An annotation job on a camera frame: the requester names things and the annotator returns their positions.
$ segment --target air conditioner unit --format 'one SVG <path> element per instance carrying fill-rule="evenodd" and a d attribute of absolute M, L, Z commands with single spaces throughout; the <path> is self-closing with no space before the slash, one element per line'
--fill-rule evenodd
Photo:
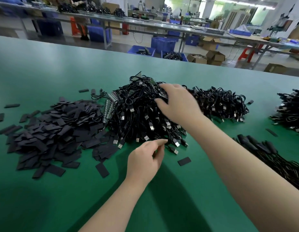
<path fill-rule="evenodd" d="M 236 29 L 242 24 L 247 24 L 250 18 L 250 13 L 247 13 L 242 10 L 233 10 L 230 11 L 228 17 L 225 20 L 222 30 L 227 31 L 228 29 Z"/>

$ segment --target forearm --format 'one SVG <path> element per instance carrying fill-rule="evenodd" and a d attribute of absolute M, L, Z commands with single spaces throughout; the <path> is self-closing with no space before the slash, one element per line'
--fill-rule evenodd
<path fill-rule="evenodd" d="M 299 231 L 299 191 L 203 115 L 182 125 L 259 231 Z"/>
<path fill-rule="evenodd" d="M 105 204 L 80 229 L 80 232 L 124 232 L 144 187 L 124 180 Z"/>

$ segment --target metal table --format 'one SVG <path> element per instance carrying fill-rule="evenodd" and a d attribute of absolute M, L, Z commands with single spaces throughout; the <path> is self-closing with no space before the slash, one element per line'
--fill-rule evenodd
<path fill-rule="evenodd" d="M 287 160 L 299 162 L 299 136 L 273 126 L 268 118 L 281 103 L 276 94 L 299 89 L 299 77 L 238 68 L 178 62 L 107 50 L 74 47 L 0 36 L 0 129 L 18 124 L 23 114 L 47 110 L 64 96 L 70 101 L 90 99 L 80 89 L 107 92 L 128 84 L 142 71 L 156 81 L 189 88 L 211 86 L 243 94 L 255 101 L 246 123 L 216 123 L 230 137 L 252 135 L 271 141 Z M 4 109 L 6 104 L 18 108 Z M 270 128 L 278 137 L 272 136 Z M 35 169 L 16 171 L 18 154 L 7 154 L 0 135 L 0 231 L 76 232 L 121 184 L 128 154 L 137 143 L 126 143 L 104 164 L 110 175 L 102 179 L 84 150 L 78 169 L 61 177 L 45 174 L 31 179 Z M 126 232 L 257 232 L 217 175 L 205 152 L 190 135 L 178 155 L 166 151 L 163 164 L 134 208 Z M 177 163 L 189 156 L 191 163 Z"/>
<path fill-rule="evenodd" d="M 11 7 L 11 8 L 21 8 L 21 9 L 25 9 L 25 10 L 39 10 L 39 11 L 43 11 L 43 12 L 50 12 L 50 13 L 59 14 L 59 12 L 55 8 L 36 8 L 36 7 L 32 7 L 31 5 L 16 5 L 16 4 L 10 4 L 10 3 L 4 3 L 4 2 L 0 2 L 0 6 Z M 160 22 L 155 22 L 155 21 L 148 21 L 148 20 L 145 21 L 145 20 L 140 20 L 140 19 L 133 19 L 133 18 L 129 18 L 129 17 L 119 18 L 119 17 L 113 16 L 113 15 L 101 15 L 101 14 L 93 14 L 93 13 L 79 13 L 79 14 L 60 13 L 60 14 L 66 15 L 66 16 L 71 16 L 71 17 L 94 18 L 94 19 L 99 20 L 101 22 L 101 27 L 103 28 L 105 49 L 107 49 L 109 46 L 112 45 L 112 42 L 110 42 L 109 44 L 106 42 L 106 29 L 107 28 L 117 29 L 117 30 L 120 30 L 120 31 L 125 31 L 122 28 L 117 28 L 117 27 L 111 27 L 110 26 L 110 22 L 118 22 L 118 23 L 126 23 L 126 24 L 129 24 L 129 25 L 134 25 L 134 26 L 154 27 L 156 29 L 162 29 L 162 30 L 166 30 L 166 31 L 180 32 L 180 33 L 182 33 L 182 35 L 178 37 L 178 38 L 181 39 L 178 52 L 181 52 L 181 53 L 183 53 L 183 51 L 184 51 L 186 38 L 188 36 L 190 36 L 191 34 L 199 35 L 199 36 L 209 36 L 209 37 L 213 37 L 213 38 L 222 38 L 222 39 L 234 40 L 235 44 L 237 42 L 251 44 L 252 45 L 251 53 L 253 51 L 260 53 L 260 56 L 257 59 L 257 61 L 251 66 L 252 70 L 256 67 L 256 65 L 258 64 L 258 62 L 260 61 L 260 59 L 262 58 L 264 53 L 267 52 L 267 51 L 272 52 L 272 53 L 291 54 L 291 53 L 271 50 L 272 47 L 276 47 L 276 48 L 283 47 L 284 45 L 282 43 L 264 42 L 264 41 L 261 41 L 261 40 L 259 41 L 259 40 L 236 38 L 236 37 L 233 37 L 233 36 L 231 36 L 227 33 L 225 35 L 217 35 L 217 34 L 207 33 L 207 32 L 202 31 L 202 30 L 194 29 L 194 28 L 190 27 L 189 25 L 177 25 L 177 24 L 170 24 L 170 23 L 164 23 L 164 22 L 160 23 Z M 25 32 L 27 32 L 24 23 L 22 23 L 22 26 L 23 26 L 23 30 Z M 137 32 L 137 33 L 143 33 L 143 34 L 149 34 L 149 35 L 153 34 L 152 32 L 145 32 L 145 31 L 137 31 L 137 30 L 129 30 L 129 31 Z M 166 34 L 155 34 L 155 35 L 167 36 Z M 261 50 L 258 50 L 258 45 L 260 45 L 260 44 L 265 45 L 265 48 L 261 49 Z"/>

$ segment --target metal frame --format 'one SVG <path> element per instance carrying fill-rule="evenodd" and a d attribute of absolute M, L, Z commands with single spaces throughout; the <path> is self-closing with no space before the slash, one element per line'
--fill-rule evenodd
<path fill-rule="evenodd" d="M 16 8 L 21 8 L 21 9 L 25 9 L 25 10 L 39 10 L 39 11 L 43 11 L 43 12 L 50 12 L 50 13 L 56 13 L 56 14 L 61 14 L 61 15 L 65 15 L 65 16 L 70 16 L 70 17 L 84 17 L 84 18 L 93 18 L 93 19 L 97 19 L 101 22 L 101 27 L 103 28 L 103 36 L 104 36 L 104 48 L 107 49 L 108 47 L 112 46 L 112 38 L 110 39 L 110 43 L 108 44 L 106 42 L 106 31 L 108 29 L 117 29 L 120 31 L 125 31 L 125 29 L 122 28 L 117 28 L 117 27 L 111 27 L 110 26 L 110 21 L 112 22 L 117 22 L 117 23 L 126 23 L 129 25 L 133 25 L 133 26 L 140 26 L 140 27 L 154 27 L 156 29 L 160 29 L 160 30 L 165 30 L 165 31 L 177 31 L 182 33 L 182 36 L 172 36 L 172 37 L 177 37 L 181 39 L 181 43 L 180 43 L 180 47 L 179 47 L 179 53 L 183 53 L 184 51 L 184 47 L 185 47 L 185 41 L 186 38 L 190 36 L 190 34 L 194 34 L 194 35 L 200 35 L 200 36 L 209 36 L 209 37 L 213 37 L 213 38 L 221 38 L 221 39 L 228 39 L 228 40 L 234 40 L 235 44 L 237 42 L 241 42 L 241 43 L 245 43 L 245 44 L 252 44 L 253 47 L 251 47 L 251 52 L 250 54 L 252 54 L 253 51 L 261 53 L 259 58 L 257 59 L 257 61 L 252 65 L 251 69 L 253 70 L 257 63 L 260 61 L 260 59 L 262 58 L 262 56 L 264 55 L 265 52 L 272 52 L 272 53 L 280 53 L 280 54 L 291 54 L 291 53 L 287 53 L 287 52 L 282 52 L 282 51 L 273 51 L 270 50 L 272 47 L 281 47 L 284 46 L 284 44 L 281 43 L 274 43 L 274 42 L 265 42 L 265 41 L 258 41 L 258 40 L 251 40 L 251 39 L 243 39 L 243 38 L 236 38 L 233 37 L 229 34 L 225 34 L 225 35 L 218 35 L 218 34 L 211 34 L 211 33 L 207 33 L 205 31 L 202 30 L 198 30 L 198 29 L 194 29 L 188 25 L 175 25 L 175 24 L 170 24 L 170 23 L 165 23 L 165 22 L 155 22 L 155 21 L 150 21 L 150 20 L 139 20 L 139 19 L 133 19 L 133 18 L 129 18 L 129 17 L 123 17 L 123 18 L 119 18 L 113 15 L 101 15 L 101 14 L 94 14 L 94 13 L 87 13 L 87 12 L 82 12 L 79 14 L 72 14 L 72 13 L 59 13 L 55 8 L 36 8 L 36 7 L 32 7 L 30 5 L 16 5 L 16 4 L 11 4 L 11 3 L 4 3 L 4 2 L 0 2 L 0 6 L 6 6 L 6 7 L 16 7 Z M 52 18 L 42 18 L 42 17 L 36 17 L 36 16 L 30 16 L 31 19 L 33 19 L 36 23 L 36 19 L 52 19 Z M 70 22 L 68 20 L 64 20 L 64 19 L 56 19 L 62 22 Z M 24 33 L 26 36 L 28 36 L 27 34 L 27 30 L 26 27 L 22 22 L 22 27 L 24 30 Z M 38 24 L 37 25 L 37 29 L 38 29 L 38 33 L 41 34 Z M 137 31 L 137 30 L 129 30 L 130 32 L 137 32 L 137 33 L 143 33 L 143 34 L 149 34 L 149 35 L 158 35 L 158 36 L 168 36 L 167 34 L 156 34 L 153 32 L 146 32 L 146 31 Z M 232 46 L 232 47 L 236 47 L 236 48 L 249 48 L 249 46 L 237 46 L 235 44 L 224 44 L 227 46 Z M 265 48 L 262 50 L 258 50 L 257 46 L 263 44 L 265 45 Z"/>

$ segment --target person's left hand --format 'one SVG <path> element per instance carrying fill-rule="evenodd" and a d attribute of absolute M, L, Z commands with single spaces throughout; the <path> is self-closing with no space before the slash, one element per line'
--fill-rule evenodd
<path fill-rule="evenodd" d="M 148 141 L 131 152 L 128 157 L 126 180 L 145 189 L 160 168 L 165 155 L 164 144 L 167 141 L 166 139 Z"/>

